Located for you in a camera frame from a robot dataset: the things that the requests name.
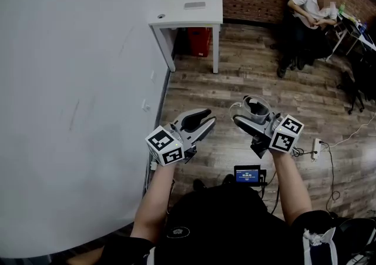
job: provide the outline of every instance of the small screen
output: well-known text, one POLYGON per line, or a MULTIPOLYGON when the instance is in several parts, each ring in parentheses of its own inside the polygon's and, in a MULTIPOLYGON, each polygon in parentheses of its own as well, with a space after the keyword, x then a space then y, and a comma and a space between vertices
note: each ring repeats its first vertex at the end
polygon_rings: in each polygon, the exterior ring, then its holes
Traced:
POLYGON ((238 183, 258 183, 259 170, 236 170, 236 182, 238 183))

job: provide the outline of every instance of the desk leg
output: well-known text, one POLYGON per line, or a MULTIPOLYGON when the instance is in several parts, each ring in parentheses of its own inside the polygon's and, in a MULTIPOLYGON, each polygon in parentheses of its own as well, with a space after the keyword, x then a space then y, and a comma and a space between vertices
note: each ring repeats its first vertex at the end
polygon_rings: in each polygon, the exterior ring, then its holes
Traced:
POLYGON ((219 26, 213 25, 213 73, 218 73, 219 61, 219 26))
POLYGON ((171 72, 175 72, 176 71, 175 64, 172 60, 171 53, 169 51, 169 47, 167 46, 165 37, 163 36, 158 26, 153 26, 153 30, 154 30, 155 36, 157 37, 157 41, 159 43, 160 49, 162 50, 164 59, 167 62, 167 66, 169 67, 171 72))
POLYGON ((356 39, 356 40, 354 41, 354 43, 352 44, 350 50, 347 51, 346 55, 348 55, 348 54, 350 53, 350 51, 353 49, 353 47, 355 46, 355 44, 356 44, 357 42, 358 42, 358 39, 356 39))
MULTIPOLYGON (((346 36, 347 32, 348 32, 347 29, 345 29, 345 31, 343 31, 342 36, 340 37, 340 40, 337 42, 337 44, 335 45, 335 47, 334 47, 334 49, 333 49, 333 53, 334 53, 334 51, 338 48, 338 46, 340 45, 341 41, 342 41, 342 40, 344 39, 344 37, 346 36)), ((327 57, 327 59, 325 59, 325 61, 328 61, 329 58, 331 58, 331 55, 329 55, 329 56, 327 57)))

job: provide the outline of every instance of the white wall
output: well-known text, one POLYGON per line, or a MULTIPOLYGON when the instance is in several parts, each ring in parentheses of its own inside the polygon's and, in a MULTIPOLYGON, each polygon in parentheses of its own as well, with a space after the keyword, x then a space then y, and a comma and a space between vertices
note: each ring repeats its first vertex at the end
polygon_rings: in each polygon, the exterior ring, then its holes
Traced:
POLYGON ((167 72, 154 1, 0 0, 1 257, 133 221, 167 72))

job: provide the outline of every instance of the white desk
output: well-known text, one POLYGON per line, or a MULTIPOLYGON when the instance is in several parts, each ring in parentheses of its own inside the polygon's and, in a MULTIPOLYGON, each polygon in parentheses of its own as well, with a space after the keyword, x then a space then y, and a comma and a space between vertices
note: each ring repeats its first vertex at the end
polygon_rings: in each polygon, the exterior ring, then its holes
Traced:
MULTIPOLYGON (((345 13, 343 13, 342 16, 344 16, 345 18, 350 19, 350 16, 347 15, 347 14, 345 14, 345 13)), ((345 29, 341 32, 340 37, 338 37, 338 42, 337 42, 337 44, 335 45, 335 47, 334 47, 334 49, 333 49, 333 53, 334 53, 334 51, 338 48, 338 46, 340 45, 340 43, 342 42, 342 40, 344 39, 344 37, 345 37, 346 34, 348 34, 348 33, 349 33, 349 31, 348 31, 348 29, 345 27, 345 29)), ((349 33, 349 34, 350 34, 352 37, 355 38, 355 41, 354 41, 354 43, 352 44, 351 48, 347 51, 346 55, 348 55, 348 54, 350 53, 350 51, 353 49, 353 47, 355 46, 355 44, 356 44, 358 41, 360 41, 360 42, 363 43, 364 45, 367 45, 367 46, 369 46, 371 49, 373 49, 374 51, 376 51, 375 43, 370 43, 370 42, 368 42, 368 41, 364 38, 364 35, 363 35, 363 34, 361 34, 360 36, 356 36, 356 35, 354 35, 354 34, 352 34, 352 33, 349 33)))
POLYGON ((171 72, 175 72, 162 28, 211 27, 213 29, 213 73, 218 73, 219 60, 219 29, 223 23, 222 0, 161 0, 151 11, 148 19, 153 28, 163 56, 171 72), (188 2, 205 2, 203 9, 184 10, 188 2))

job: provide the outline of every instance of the red trash bin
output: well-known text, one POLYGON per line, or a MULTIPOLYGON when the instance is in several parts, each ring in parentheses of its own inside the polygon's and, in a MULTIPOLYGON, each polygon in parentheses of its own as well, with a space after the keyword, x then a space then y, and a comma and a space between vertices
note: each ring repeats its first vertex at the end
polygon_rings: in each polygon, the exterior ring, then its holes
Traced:
POLYGON ((207 57, 209 54, 211 28, 187 28, 192 56, 207 57))

